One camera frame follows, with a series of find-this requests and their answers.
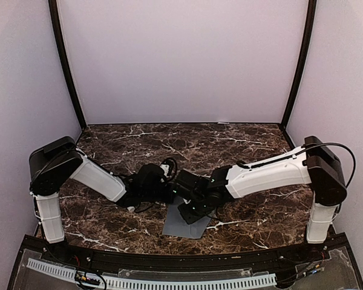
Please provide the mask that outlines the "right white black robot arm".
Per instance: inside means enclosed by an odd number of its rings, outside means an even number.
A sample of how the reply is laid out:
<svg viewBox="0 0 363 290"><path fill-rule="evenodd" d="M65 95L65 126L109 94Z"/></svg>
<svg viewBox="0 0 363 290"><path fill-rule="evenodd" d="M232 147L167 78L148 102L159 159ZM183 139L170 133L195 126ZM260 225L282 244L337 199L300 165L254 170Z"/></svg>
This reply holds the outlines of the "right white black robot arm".
<svg viewBox="0 0 363 290"><path fill-rule="evenodd" d="M302 262L311 261L320 252L330 224L347 197L349 179L344 178L339 158L315 136L305 138L302 146L257 161L237 162L215 169L209 178L186 170L177 175L172 191L183 199L178 206L181 217L193 224L218 207L253 193L305 184L313 191L313 203L306 227L306 241L297 248Z"/></svg>

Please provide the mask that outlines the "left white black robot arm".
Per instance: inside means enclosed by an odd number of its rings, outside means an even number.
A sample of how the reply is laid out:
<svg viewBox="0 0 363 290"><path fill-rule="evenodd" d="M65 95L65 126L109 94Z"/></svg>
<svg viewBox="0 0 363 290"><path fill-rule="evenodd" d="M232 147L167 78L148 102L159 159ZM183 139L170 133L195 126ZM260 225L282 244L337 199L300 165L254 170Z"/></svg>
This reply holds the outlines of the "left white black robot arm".
<svg viewBox="0 0 363 290"><path fill-rule="evenodd" d="M73 179L130 211L138 210L142 203L170 204L175 196L171 186L178 166L173 158L159 165L145 164L131 175L116 175L89 158L66 136L33 151L28 163L36 217L45 240L51 244L50 254L60 263L73 259L73 249L63 242L59 203L59 191L67 180Z"/></svg>

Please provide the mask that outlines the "grey blue envelope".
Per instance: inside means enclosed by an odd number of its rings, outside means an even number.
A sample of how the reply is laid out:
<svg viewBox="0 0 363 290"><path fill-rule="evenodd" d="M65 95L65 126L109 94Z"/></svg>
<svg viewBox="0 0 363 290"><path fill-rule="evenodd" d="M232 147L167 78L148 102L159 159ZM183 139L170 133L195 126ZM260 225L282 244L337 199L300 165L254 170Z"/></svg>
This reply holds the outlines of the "grey blue envelope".
<svg viewBox="0 0 363 290"><path fill-rule="evenodd" d="M202 238L205 229L211 221L210 217L203 217L199 221L188 225L180 215L178 204L168 206L165 224L162 234L166 236L184 237L188 239Z"/></svg>

